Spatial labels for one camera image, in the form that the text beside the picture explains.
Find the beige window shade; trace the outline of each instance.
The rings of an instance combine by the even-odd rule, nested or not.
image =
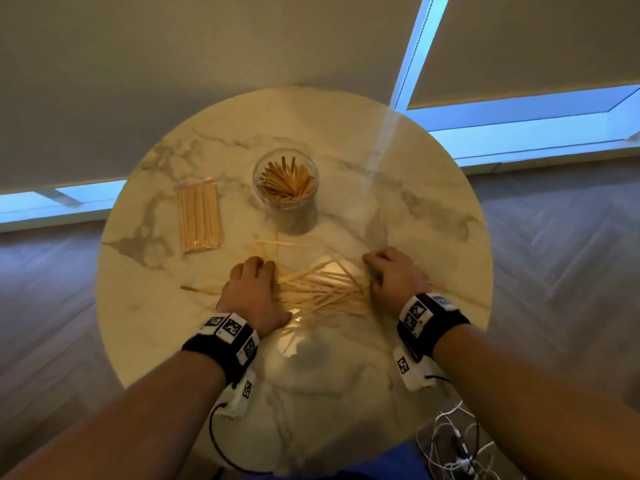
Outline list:
[[[409,108],[640,81],[640,0],[449,0]]]

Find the hand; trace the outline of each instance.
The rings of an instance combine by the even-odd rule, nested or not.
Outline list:
[[[367,253],[363,261],[382,274],[382,281],[373,281],[371,289],[374,298],[385,311],[395,318],[413,295],[431,291],[427,277],[418,269],[412,259],[396,248]]]
[[[262,339],[291,320],[273,297],[276,264],[258,256],[236,264],[222,288],[216,311],[234,312],[246,320]]]

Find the forearm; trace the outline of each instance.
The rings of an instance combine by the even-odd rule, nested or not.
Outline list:
[[[6,480],[175,478],[224,386],[212,359],[178,352]]]
[[[434,359],[492,439],[531,478],[640,478],[640,416],[494,347],[470,325]]]

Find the left hand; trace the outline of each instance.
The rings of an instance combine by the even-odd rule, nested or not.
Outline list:
[[[275,270],[273,261],[264,262],[258,256],[236,264],[222,288],[216,311],[240,315],[260,339],[284,327],[291,320],[291,313],[283,311],[274,299]]]

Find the right hand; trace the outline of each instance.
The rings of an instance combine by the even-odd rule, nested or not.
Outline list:
[[[371,289],[380,306],[395,318],[399,318],[409,298],[431,291],[425,274],[409,256],[396,248],[367,253],[362,260],[382,275],[382,282],[373,281]]]

